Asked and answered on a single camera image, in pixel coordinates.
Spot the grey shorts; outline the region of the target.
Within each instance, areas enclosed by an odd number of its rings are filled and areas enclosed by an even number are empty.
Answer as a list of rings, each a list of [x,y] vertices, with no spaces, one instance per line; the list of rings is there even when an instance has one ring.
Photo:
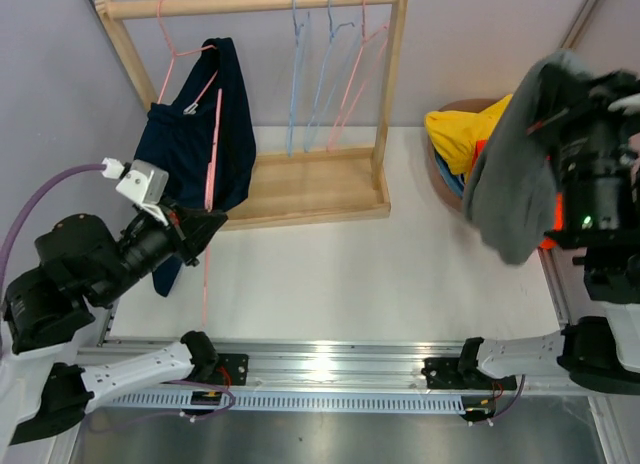
[[[557,64],[572,76],[592,75],[567,49],[533,64],[481,151],[463,194],[465,219],[508,265],[525,263],[555,223],[557,185],[548,152],[527,134],[546,64]]]

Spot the orange shorts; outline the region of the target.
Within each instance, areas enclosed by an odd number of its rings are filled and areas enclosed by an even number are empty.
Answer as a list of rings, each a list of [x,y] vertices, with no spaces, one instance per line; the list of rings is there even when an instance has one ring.
[[[474,169],[476,167],[476,164],[479,162],[480,155],[485,145],[487,144],[487,142],[488,142],[487,139],[476,141],[476,147],[475,147],[473,158],[472,158],[471,169]],[[551,231],[558,231],[563,229],[564,221],[563,221],[562,212],[563,212],[563,198],[560,193],[557,193],[555,196],[554,223],[553,223],[553,226],[550,228]],[[544,239],[539,244],[539,248],[543,250],[550,250],[550,249],[553,249],[555,246],[556,246],[556,242],[552,238],[547,236],[545,236]]]

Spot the yellow shorts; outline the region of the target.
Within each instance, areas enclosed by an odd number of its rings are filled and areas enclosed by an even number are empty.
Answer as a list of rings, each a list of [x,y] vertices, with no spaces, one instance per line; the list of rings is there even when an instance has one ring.
[[[427,135],[436,154],[455,176],[468,179],[479,154],[513,97],[454,101],[425,115]]]

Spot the light blue shorts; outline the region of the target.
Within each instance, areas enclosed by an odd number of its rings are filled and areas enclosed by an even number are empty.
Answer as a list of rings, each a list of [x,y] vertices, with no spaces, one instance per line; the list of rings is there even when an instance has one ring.
[[[445,182],[445,184],[447,185],[447,187],[452,191],[452,193],[456,197],[461,199],[463,197],[464,188],[465,188],[464,176],[462,174],[459,174],[459,175],[453,174],[448,164],[444,160],[444,158],[440,156],[438,153],[435,153],[434,159],[436,162],[438,172],[441,178],[443,179],[443,181]]]

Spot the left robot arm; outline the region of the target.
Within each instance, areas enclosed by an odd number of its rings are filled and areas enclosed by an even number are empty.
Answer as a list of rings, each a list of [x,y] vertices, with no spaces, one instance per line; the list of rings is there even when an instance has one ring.
[[[163,220],[139,211],[119,239],[95,215],[69,216],[35,242],[36,268],[4,297],[11,340],[1,360],[1,447],[46,439],[112,400],[164,382],[210,383],[219,357],[208,336],[189,331],[159,351],[102,366],[60,358],[94,307],[113,303],[171,257],[198,264],[223,211],[188,209],[164,199]]]

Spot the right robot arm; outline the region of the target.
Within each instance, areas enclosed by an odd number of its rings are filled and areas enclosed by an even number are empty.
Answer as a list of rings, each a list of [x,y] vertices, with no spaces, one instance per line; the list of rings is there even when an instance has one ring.
[[[547,64],[514,94],[464,194],[484,240],[518,262],[543,239],[573,252],[602,316],[518,340],[470,338],[456,364],[468,387],[562,375],[601,393],[639,391],[639,80]]]

